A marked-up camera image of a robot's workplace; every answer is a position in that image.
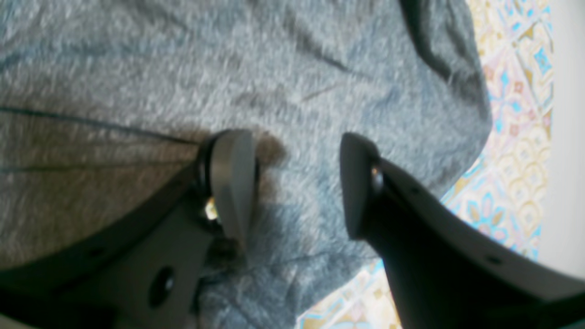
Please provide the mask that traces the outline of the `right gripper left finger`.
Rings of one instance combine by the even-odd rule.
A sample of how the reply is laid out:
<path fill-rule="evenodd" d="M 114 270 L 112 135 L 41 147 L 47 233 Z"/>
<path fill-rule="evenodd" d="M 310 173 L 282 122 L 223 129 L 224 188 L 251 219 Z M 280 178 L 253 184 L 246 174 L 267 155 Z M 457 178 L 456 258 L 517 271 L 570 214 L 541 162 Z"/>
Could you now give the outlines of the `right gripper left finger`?
<path fill-rule="evenodd" d="M 197 157 L 113 225 L 1 271 L 1 315 L 38 329 L 180 329 L 215 241 L 246 249 L 258 163 L 248 129 Z"/>

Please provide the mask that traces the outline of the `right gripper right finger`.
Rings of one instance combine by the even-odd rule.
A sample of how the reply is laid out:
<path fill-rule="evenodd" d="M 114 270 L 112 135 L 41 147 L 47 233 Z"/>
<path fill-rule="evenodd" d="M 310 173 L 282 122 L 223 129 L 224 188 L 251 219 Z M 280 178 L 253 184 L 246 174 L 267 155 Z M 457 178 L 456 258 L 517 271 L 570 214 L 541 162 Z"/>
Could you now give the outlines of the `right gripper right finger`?
<path fill-rule="evenodd" d="M 473 229 L 357 133 L 340 143 L 351 239 L 382 258 L 404 329 L 582 329 L 584 281 Z"/>

